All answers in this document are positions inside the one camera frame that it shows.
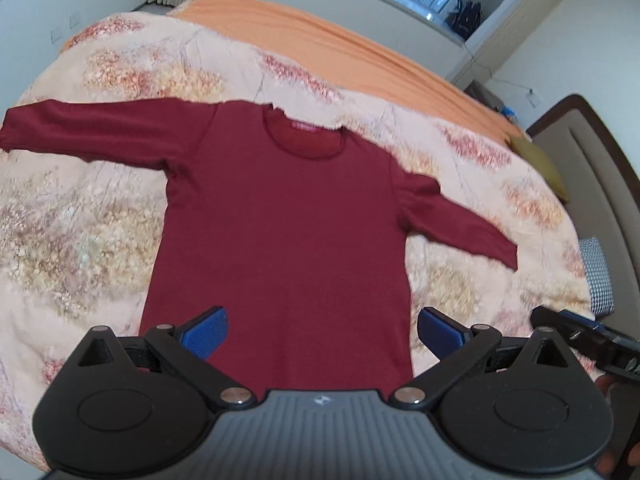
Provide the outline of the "right hand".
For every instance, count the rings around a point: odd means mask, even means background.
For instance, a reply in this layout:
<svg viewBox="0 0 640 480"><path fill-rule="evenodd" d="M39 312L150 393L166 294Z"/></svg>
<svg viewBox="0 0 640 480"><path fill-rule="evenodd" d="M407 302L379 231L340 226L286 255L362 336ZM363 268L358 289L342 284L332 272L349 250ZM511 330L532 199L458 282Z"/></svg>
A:
<svg viewBox="0 0 640 480"><path fill-rule="evenodd" d="M634 471L639 468L639 386L612 375L600 376L596 386L614 416L612 439L597 471L605 479L638 478Z"/></svg>

